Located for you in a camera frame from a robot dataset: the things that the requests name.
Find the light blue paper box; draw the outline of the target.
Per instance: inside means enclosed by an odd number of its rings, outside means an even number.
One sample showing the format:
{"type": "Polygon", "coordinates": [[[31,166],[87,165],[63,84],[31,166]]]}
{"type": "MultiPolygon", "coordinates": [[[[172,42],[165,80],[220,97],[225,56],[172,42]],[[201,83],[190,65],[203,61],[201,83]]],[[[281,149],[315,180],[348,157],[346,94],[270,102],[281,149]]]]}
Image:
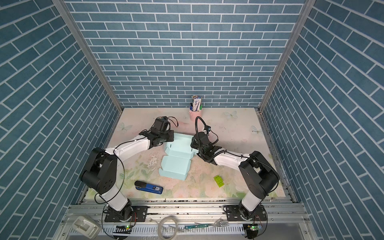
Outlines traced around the light blue paper box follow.
{"type": "Polygon", "coordinates": [[[193,136],[174,133],[174,141],[166,142],[166,155],[162,158],[159,174],[162,177],[185,181],[191,167],[191,159],[198,150],[191,148],[193,136]]]}

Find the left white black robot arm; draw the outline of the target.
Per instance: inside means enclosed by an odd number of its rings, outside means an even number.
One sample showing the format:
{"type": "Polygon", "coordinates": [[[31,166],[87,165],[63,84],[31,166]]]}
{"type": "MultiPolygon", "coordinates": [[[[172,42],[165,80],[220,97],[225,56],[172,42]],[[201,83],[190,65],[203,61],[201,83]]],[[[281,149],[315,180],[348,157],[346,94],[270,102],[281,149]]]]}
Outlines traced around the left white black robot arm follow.
{"type": "Polygon", "coordinates": [[[134,216],[131,201],[121,192],[122,187],[116,184],[118,164],[140,152],[173,141],[173,130],[145,131],[116,147],[105,150],[94,148],[83,167],[80,180],[99,194],[115,220],[130,221],[134,216]]]}

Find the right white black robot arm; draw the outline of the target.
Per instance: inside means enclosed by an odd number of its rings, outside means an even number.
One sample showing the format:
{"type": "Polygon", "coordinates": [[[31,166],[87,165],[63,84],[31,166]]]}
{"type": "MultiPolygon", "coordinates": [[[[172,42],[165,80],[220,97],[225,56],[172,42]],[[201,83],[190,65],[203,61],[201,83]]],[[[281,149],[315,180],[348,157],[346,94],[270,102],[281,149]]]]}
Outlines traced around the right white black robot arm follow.
{"type": "Polygon", "coordinates": [[[256,215],[258,205],[278,186],[280,176],[262,153],[232,153],[215,146],[205,132],[198,132],[192,138],[191,148],[207,163],[225,166],[239,171],[249,189],[239,203],[241,216],[249,220],[256,215]]]}

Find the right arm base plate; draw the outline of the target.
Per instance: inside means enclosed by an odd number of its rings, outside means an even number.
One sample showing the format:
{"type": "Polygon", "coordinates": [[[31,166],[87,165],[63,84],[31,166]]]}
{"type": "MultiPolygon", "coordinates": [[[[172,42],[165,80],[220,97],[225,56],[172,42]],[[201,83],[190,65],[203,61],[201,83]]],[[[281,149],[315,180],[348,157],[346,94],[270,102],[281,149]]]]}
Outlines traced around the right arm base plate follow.
{"type": "Polygon", "coordinates": [[[253,211],[248,211],[241,203],[239,205],[224,205],[224,213],[229,222],[266,221],[267,211],[263,205],[258,205],[253,211]]]}

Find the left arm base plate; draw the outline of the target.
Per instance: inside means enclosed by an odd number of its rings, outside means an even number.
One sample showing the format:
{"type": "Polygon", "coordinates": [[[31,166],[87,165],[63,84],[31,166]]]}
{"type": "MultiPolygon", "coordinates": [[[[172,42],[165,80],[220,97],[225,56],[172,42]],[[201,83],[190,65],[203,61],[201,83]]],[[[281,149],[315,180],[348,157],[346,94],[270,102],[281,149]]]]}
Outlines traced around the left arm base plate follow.
{"type": "Polygon", "coordinates": [[[105,215],[104,221],[107,223],[119,223],[119,222],[145,222],[148,207],[147,206],[127,206],[121,211],[116,211],[111,207],[107,207],[103,210],[105,215]]]}

